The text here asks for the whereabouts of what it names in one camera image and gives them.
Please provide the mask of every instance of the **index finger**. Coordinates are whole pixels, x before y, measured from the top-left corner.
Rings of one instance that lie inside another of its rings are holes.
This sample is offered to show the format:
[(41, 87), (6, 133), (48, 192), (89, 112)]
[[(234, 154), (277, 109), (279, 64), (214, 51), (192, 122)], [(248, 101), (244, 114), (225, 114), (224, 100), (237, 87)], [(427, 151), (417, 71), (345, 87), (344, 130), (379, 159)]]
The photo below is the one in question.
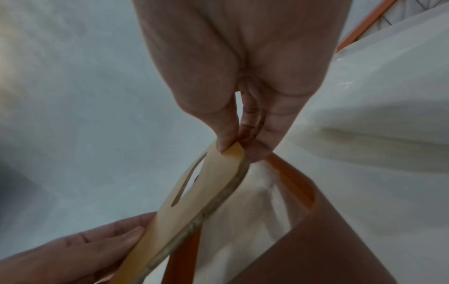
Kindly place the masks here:
[(80, 232), (78, 234), (80, 234), (86, 242), (94, 242), (107, 238), (113, 238), (123, 235), (124, 233), (127, 233), (136, 227), (146, 228), (155, 215), (156, 212), (145, 213), (142, 215), (122, 219), (114, 223), (103, 225), (88, 231)]

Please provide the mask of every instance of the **palm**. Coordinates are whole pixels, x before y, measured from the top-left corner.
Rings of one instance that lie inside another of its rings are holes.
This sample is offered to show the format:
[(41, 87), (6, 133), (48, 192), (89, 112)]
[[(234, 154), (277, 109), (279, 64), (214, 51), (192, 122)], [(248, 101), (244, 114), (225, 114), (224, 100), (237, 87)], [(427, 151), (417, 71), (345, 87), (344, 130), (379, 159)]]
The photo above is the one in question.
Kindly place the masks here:
[[(180, 107), (253, 160), (318, 89), (350, 0), (134, 0), (152, 59)], [(238, 122), (236, 90), (244, 113)]]

